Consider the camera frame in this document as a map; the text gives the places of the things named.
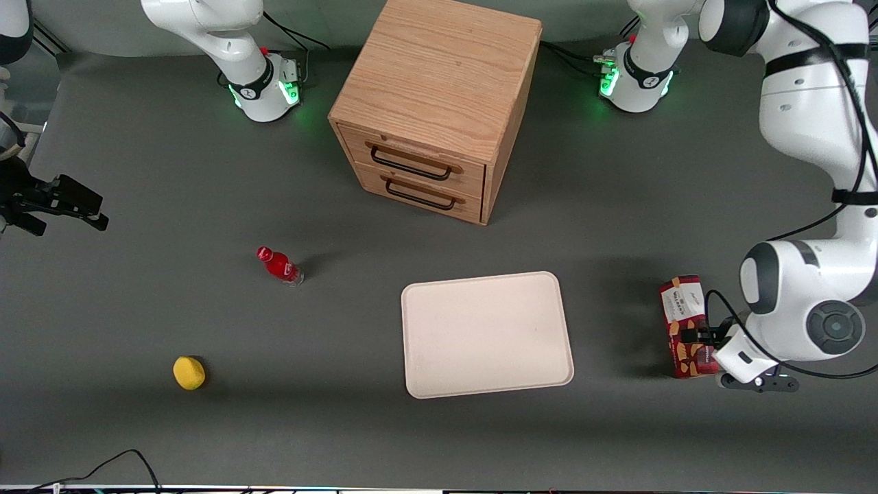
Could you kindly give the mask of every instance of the green led light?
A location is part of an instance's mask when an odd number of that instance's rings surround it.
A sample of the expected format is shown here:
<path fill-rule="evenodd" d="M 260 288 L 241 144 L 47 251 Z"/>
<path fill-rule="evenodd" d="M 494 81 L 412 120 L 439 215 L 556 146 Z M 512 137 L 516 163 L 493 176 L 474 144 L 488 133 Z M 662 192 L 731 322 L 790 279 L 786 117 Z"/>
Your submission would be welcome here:
<path fill-rule="evenodd" d="M 665 81 L 665 89 L 661 90 L 661 95 L 665 96 L 667 94 L 667 88 L 671 85 L 671 78 L 673 77 L 673 70 L 667 75 L 667 81 Z"/>
<path fill-rule="evenodd" d="M 238 95 L 234 93 L 234 89 L 232 89 L 231 85 L 228 86 L 228 91 L 232 93 L 232 98 L 234 98 L 234 105 L 241 108 L 241 101 L 238 101 Z"/>
<path fill-rule="evenodd" d="M 606 74 L 601 81 L 601 94 L 609 97 L 609 95 L 613 94 L 613 89 L 615 88 L 615 82 L 619 78 L 619 69 L 613 68 Z"/>
<path fill-rule="evenodd" d="M 295 83 L 285 83 L 277 81 L 277 87 L 283 92 L 286 102 L 293 106 L 299 102 L 299 85 Z"/>

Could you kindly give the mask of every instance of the red cardboard box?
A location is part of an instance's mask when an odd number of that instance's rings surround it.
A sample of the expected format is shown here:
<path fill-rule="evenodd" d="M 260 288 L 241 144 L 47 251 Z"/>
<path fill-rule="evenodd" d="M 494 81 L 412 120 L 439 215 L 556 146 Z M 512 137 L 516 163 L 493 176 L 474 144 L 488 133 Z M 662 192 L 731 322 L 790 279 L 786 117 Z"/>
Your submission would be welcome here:
<path fill-rule="evenodd" d="M 695 275 L 680 276 L 662 285 L 659 292 L 665 308 L 665 327 L 673 358 L 674 377 L 687 379 L 719 372 L 712 347 L 680 341 L 680 330 L 707 326 L 701 280 Z"/>

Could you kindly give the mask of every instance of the gray table surface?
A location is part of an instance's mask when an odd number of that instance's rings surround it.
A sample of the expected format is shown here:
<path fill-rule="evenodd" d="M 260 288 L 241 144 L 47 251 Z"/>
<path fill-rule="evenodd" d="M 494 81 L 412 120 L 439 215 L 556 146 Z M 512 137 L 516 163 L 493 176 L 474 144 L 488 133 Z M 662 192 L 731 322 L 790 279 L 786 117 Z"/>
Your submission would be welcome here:
<path fill-rule="evenodd" d="M 65 60 L 32 170 L 103 194 L 111 221 L 0 243 L 0 483 L 136 447 L 164 483 L 874 491 L 875 378 L 757 395 L 663 374 L 660 283 L 698 273 L 743 308 L 750 247 L 831 209 L 828 177 L 759 135 L 758 58 L 691 43 L 667 98 L 629 115 L 541 52 L 482 228 L 360 188 L 326 120 L 355 55 L 313 53 L 304 104 L 265 125 L 206 57 Z M 305 285 L 270 278 L 261 244 Z M 407 394 L 406 285 L 537 270 L 560 279 L 570 384 Z M 813 367 L 876 350 L 867 334 Z M 185 354 L 205 389 L 174 382 Z M 94 481 L 148 478 L 132 458 Z"/>

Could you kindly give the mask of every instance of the bottle cap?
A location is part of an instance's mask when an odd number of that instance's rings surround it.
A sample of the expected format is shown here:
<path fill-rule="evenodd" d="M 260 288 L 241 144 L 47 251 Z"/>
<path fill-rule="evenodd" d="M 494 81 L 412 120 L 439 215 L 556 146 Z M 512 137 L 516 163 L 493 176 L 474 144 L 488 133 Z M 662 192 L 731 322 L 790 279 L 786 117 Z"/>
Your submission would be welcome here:
<path fill-rule="evenodd" d="M 271 249 L 269 249 L 268 247 L 260 247 L 256 251 L 256 256 L 259 258 L 259 260 L 263 262 L 270 261 L 271 258 L 274 257 L 274 252 L 272 252 Z"/>

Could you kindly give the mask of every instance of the drawer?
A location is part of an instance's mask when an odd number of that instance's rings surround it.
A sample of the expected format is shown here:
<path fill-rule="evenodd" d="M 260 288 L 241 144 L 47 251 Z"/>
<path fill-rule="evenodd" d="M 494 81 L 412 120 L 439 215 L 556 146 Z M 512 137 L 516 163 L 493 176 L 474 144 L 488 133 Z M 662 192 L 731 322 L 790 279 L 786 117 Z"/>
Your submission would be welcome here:
<path fill-rule="evenodd" d="M 442 153 L 416 149 L 380 134 L 339 125 L 354 161 L 391 173 L 415 184 L 442 188 L 449 193 L 482 197 L 485 167 Z"/>
<path fill-rule="evenodd" d="M 363 189 L 383 195 L 428 211 L 453 216 L 465 222 L 479 223 L 481 200 L 462 193 L 448 193 L 435 187 L 427 187 L 406 178 L 392 177 L 374 166 L 354 163 L 354 171 Z"/>

